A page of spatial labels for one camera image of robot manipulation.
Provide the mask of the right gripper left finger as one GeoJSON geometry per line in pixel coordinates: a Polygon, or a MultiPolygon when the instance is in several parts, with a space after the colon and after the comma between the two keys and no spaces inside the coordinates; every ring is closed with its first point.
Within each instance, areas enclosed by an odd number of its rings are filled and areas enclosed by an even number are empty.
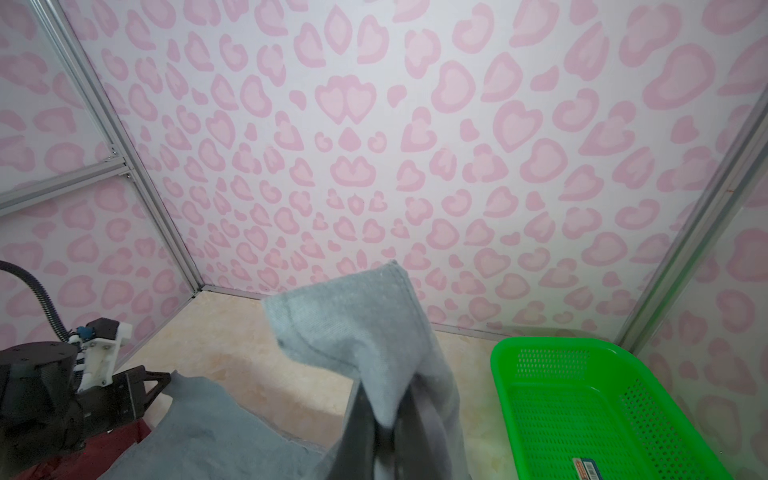
{"type": "Polygon", "coordinates": [[[373,479],[377,422],[362,384],[350,404],[341,438],[341,478],[373,479]]]}

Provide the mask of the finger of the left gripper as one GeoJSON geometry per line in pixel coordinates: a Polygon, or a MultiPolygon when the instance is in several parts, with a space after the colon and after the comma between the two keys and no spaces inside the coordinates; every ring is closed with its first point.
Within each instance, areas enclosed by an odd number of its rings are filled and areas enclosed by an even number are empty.
{"type": "Polygon", "coordinates": [[[135,408],[149,408],[163,390],[171,383],[171,374],[148,371],[137,366],[128,371],[128,386],[132,405],[135,408]]]}

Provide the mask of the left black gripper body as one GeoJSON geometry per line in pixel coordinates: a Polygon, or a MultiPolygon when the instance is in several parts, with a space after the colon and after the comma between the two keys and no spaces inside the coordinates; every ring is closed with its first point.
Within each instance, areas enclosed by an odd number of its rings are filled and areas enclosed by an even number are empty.
{"type": "Polygon", "coordinates": [[[98,436],[141,419],[146,411],[146,369],[134,367],[113,377],[111,385],[92,387],[76,396],[84,438],[98,436]]]}

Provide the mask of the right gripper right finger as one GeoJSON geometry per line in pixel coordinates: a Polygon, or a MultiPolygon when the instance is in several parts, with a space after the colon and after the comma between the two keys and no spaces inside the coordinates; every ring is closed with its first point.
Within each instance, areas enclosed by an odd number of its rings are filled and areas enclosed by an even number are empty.
{"type": "Polygon", "coordinates": [[[404,478],[453,479],[456,395],[415,377],[404,395],[404,478]]]}

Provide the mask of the maroon long sleeve shirt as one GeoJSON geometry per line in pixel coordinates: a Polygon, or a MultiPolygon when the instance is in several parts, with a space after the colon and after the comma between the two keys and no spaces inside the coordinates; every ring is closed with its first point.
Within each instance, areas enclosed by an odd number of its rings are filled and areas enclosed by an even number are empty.
{"type": "Polygon", "coordinates": [[[83,450],[54,457],[15,476],[15,479],[98,479],[130,447],[151,433],[144,420],[93,437],[83,450]]]}

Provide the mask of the grey long sleeve shirt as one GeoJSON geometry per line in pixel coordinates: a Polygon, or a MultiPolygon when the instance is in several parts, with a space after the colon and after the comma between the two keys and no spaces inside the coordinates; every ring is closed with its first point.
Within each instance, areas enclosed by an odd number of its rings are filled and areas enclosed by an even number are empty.
{"type": "Polygon", "coordinates": [[[275,295],[264,310],[282,352],[349,378],[346,434],[329,451],[292,441],[240,407],[218,384],[174,374],[157,427],[107,470],[110,479],[325,479],[365,460],[370,479],[401,478],[399,458],[434,465],[437,479],[470,472],[460,396],[406,271],[388,263],[275,295]]]}

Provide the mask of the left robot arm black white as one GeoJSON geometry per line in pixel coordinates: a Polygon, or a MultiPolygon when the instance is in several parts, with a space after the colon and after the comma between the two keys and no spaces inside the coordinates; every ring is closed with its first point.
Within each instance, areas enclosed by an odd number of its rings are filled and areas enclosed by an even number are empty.
{"type": "Polygon", "coordinates": [[[113,376],[113,383],[78,393],[77,348],[35,342],[1,352],[1,477],[10,479],[86,441],[143,418],[171,383],[166,372],[143,366],[113,376]]]}

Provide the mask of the green plastic basket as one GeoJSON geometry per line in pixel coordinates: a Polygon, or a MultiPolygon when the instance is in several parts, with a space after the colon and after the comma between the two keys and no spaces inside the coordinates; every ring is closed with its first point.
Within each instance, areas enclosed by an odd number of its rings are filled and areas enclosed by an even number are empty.
{"type": "Polygon", "coordinates": [[[651,371],[598,339],[515,337],[490,356],[521,479],[727,479],[651,371]]]}

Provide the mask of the left aluminium frame diagonal strut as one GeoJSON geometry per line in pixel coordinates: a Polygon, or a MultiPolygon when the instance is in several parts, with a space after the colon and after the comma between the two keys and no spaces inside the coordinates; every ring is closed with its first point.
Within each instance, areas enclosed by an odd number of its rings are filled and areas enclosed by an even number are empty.
{"type": "Polygon", "coordinates": [[[60,195],[129,172],[129,166],[123,160],[115,158],[13,189],[1,194],[1,216],[11,215],[60,195]]]}

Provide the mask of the right rear aluminium frame post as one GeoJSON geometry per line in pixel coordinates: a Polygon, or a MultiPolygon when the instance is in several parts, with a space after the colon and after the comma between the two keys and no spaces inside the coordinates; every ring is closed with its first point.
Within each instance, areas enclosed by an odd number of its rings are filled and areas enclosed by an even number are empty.
{"type": "Polygon", "coordinates": [[[762,92],[723,161],[614,341],[632,354],[659,330],[699,266],[767,171],[767,93],[762,92]]]}

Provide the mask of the aluminium frame post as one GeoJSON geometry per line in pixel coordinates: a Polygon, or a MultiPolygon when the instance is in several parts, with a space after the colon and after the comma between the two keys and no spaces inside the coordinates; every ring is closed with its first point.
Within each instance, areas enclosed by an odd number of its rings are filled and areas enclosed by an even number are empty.
{"type": "Polygon", "coordinates": [[[180,268],[193,294],[203,290],[205,283],[184,244],[149,172],[139,158],[118,113],[114,109],[103,84],[76,37],[64,9],[58,1],[32,1],[31,9],[48,36],[54,52],[81,96],[86,110],[101,131],[110,151],[128,169],[128,176],[141,199],[149,218],[165,242],[169,254],[180,268]]]}
{"type": "Polygon", "coordinates": [[[614,341],[632,354],[659,330],[699,266],[767,171],[767,93],[762,92],[723,161],[614,341]]]}

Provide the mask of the left rear aluminium frame post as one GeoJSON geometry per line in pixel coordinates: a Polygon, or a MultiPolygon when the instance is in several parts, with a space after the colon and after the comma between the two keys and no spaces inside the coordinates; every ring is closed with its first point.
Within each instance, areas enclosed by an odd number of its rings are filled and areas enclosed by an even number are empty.
{"type": "Polygon", "coordinates": [[[184,244],[149,172],[139,158],[118,113],[114,109],[103,84],[76,37],[64,9],[58,1],[32,1],[31,9],[48,36],[54,52],[81,96],[86,110],[101,131],[110,151],[128,169],[128,176],[141,199],[149,218],[165,242],[169,254],[180,268],[193,294],[203,290],[205,283],[184,244]]]}

